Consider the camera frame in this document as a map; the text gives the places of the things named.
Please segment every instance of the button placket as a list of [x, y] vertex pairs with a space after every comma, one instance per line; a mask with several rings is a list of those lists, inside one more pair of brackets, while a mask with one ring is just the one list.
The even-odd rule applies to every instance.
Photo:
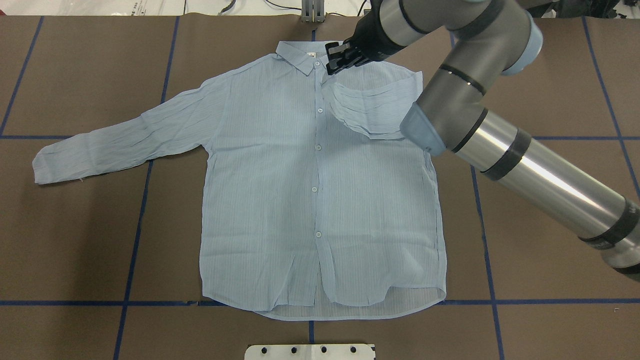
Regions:
[[323, 216], [324, 211], [323, 207], [325, 204], [324, 199], [324, 191], [320, 192], [319, 189], [324, 185], [324, 181], [326, 179], [326, 166], [325, 161], [326, 158], [324, 156], [326, 149], [324, 148], [324, 144], [326, 143], [326, 113], [324, 111], [324, 101], [322, 97], [322, 89], [321, 83], [324, 73], [324, 67], [322, 67], [320, 61], [315, 62], [314, 67], [314, 77], [315, 77], [315, 98], [316, 98], [316, 143], [314, 145], [315, 155], [317, 160], [317, 168], [318, 168], [318, 183], [313, 184], [311, 187], [311, 192], [313, 196], [316, 198], [316, 228], [314, 229], [314, 236], [316, 241], [325, 242], [326, 236], [323, 234], [323, 229], [325, 227], [325, 218]]

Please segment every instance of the long-sleeve button-up shirt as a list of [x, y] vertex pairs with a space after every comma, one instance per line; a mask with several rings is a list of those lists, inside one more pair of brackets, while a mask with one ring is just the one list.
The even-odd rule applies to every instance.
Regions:
[[326, 74], [323, 42], [206, 80], [139, 117], [43, 148], [39, 184], [203, 146], [203, 294], [284, 320], [392, 318], [445, 297], [436, 175], [398, 125], [421, 74]]

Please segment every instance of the striped shirt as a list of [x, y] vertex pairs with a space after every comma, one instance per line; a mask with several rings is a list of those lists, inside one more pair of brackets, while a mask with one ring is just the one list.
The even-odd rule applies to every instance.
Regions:
[[282, 320], [436, 304], [446, 292], [436, 174], [399, 132], [422, 74], [381, 62], [329, 77], [323, 53], [324, 42], [280, 42], [135, 119], [44, 147], [36, 183], [201, 145], [205, 296]]

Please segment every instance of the brown table surface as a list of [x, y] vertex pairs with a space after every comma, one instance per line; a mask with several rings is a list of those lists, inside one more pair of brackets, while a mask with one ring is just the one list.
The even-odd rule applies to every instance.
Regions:
[[[357, 18], [0, 17], [0, 358], [242, 359], [250, 344], [374, 343], [387, 359], [638, 359], [640, 284], [452, 154], [434, 159], [447, 300], [393, 320], [281, 322], [203, 299], [206, 153], [49, 186], [43, 146], [138, 116]], [[545, 46], [485, 104], [630, 199], [640, 193], [640, 20], [537, 20]], [[390, 61], [429, 79], [436, 31]]]

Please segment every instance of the grid line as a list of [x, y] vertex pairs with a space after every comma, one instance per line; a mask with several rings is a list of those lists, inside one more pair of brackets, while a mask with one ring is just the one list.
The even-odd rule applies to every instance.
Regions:
[[495, 337], [498, 343], [498, 355], [500, 360], [504, 360], [504, 347], [502, 346], [502, 332], [500, 331], [500, 319], [498, 317], [498, 305], [495, 300], [495, 290], [493, 288], [493, 275], [491, 271], [491, 260], [489, 258], [489, 245], [486, 241], [486, 231], [484, 230], [484, 216], [482, 205], [480, 203], [480, 191], [478, 190], [478, 182], [476, 177], [476, 169], [470, 165], [471, 181], [474, 186], [474, 195], [476, 197], [476, 210], [480, 218], [480, 229], [482, 232], [482, 242], [484, 247], [484, 267], [486, 268], [486, 277], [489, 283], [489, 296], [491, 298], [491, 309], [493, 313], [493, 326], [495, 327]]
[[[534, 136], [536, 140], [619, 140], [618, 136]], [[640, 136], [622, 136], [624, 140], [640, 140]]]
[[[639, 298], [612, 298], [612, 299], [477, 299], [477, 300], [443, 300], [435, 306], [488, 306], [496, 305], [567, 305], [567, 304], [640, 304]], [[124, 301], [111, 300], [0, 300], [0, 306], [123, 306]], [[214, 306], [225, 307], [226, 304], [215, 300], [143, 300], [128, 301], [129, 307], [173, 307], [173, 306]]]
[[18, 80], [16, 80], [15, 82], [15, 87], [13, 88], [13, 93], [11, 94], [9, 105], [7, 105], [6, 107], [6, 111], [2, 119], [2, 124], [0, 124], [0, 135], [4, 133], [4, 127], [6, 126], [6, 122], [9, 120], [9, 114], [11, 113], [11, 108], [13, 107], [15, 96], [18, 94], [18, 89], [20, 88], [20, 84], [22, 83], [22, 77], [24, 75], [24, 71], [27, 69], [27, 64], [29, 63], [29, 59], [31, 58], [31, 53], [33, 52], [33, 48], [36, 46], [36, 40], [38, 40], [38, 35], [40, 34], [40, 29], [42, 28], [43, 21], [44, 21], [44, 16], [41, 16], [40, 20], [38, 21], [38, 26], [36, 27], [36, 31], [33, 33], [33, 38], [31, 39], [31, 45], [29, 45], [29, 51], [27, 51], [27, 56], [24, 57], [24, 63], [22, 63], [22, 68], [20, 69]]
[[316, 343], [316, 330], [314, 329], [315, 323], [313, 320], [309, 321], [309, 343]]
[[[173, 26], [173, 36], [171, 40], [171, 48], [169, 50], [169, 59], [167, 61], [166, 72], [164, 74], [164, 85], [162, 90], [162, 96], [160, 103], [164, 103], [166, 100], [166, 88], [169, 85], [169, 76], [171, 75], [171, 64], [173, 60], [173, 51], [175, 50], [175, 40], [178, 34], [178, 26], [180, 24], [180, 17], [175, 17], [175, 24]], [[145, 215], [145, 208], [147, 207], [147, 197], [149, 193], [149, 180], [151, 179], [151, 170], [153, 170], [154, 161], [149, 161], [147, 168], [147, 178], [145, 180], [145, 189], [142, 193], [142, 204], [140, 205], [140, 215], [138, 217], [138, 226], [136, 228], [136, 239], [133, 243], [133, 250], [131, 252], [131, 262], [129, 263], [129, 275], [127, 276], [127, 286], [125, 288], [124, 303], [122, 305], [122, 312], [120, 313], [120, 324], [118, 326], [118, 335], [116, 337], [116, 345], [113, 351], [113, 360], [118, 360], [120, 357], [120, 345], [122, 344], [122, 336], [124, 334], [124, 325], [127, 320], [127, 310], [129, 308], [129, 297], [131, 295], [131, 284], [133, 283], [133, 274], [136, 269], [136, 260], [138, 258], [138, 246], [140, 245], [140, 235], [142, 233], [142, 219]]]
[[602, 89], [602, 94], [604, 95], [604, 99], [607, 103], [607, 108], [609, 109], [609, 114], [611, 115], [611, 121], [613, 121], [613, 127], [615, 127], [616, 134], [618, 135], [618, 141], [620, 142], [620, 147], [622, 148], [622, 155], [624, 155], [625, 157], [625, 162], [627, 163], [627, 168], [629, 169], [629, 174], [631, 175], [631, 181], [633, 181], [634, 188], [636, 189], [636, 196], [638, 197], [638, 199], [640, 199], [640, 186], [638, 186], [636, 173], [634, 172], [634, 168], [631, 165], [631, 159], [629, 158], [629, 153], [627, 152], [627, 146], [625, 145], [625, 141], [623, 140], [623, 137], [622, 137], [622, 132], [620, 131], [620, 125], [618, 124], [616, 113], [613, 111], [613, 106], [611, 105], [611, 99], [609, 98], [607, 87], [604, 85], [604, 80], [602, 79], [602, 74], [600, 73], [598, 60], [596, 59], [596, 54], [593, 50], [593, 44], [591, 43], [591, 35], [589, 34], [589, 26], [587, 25], [587, 18], [584, 16], [582, 17], [582, 27], [584, 28], [584, 36], [587, 38], [587, 45], [589, 46], [589, 53], [591, 54], [591, 61], [593, 61], [593, 67], [596, 70], [596, 75], [598, 76], [598, 81], [600, 82], [600, 88]]
[[72, 135], [0, 135], [0, 139], [7, 140], [43, 140], [43, 139], [57, 139], [64, 140], [70, 138]]

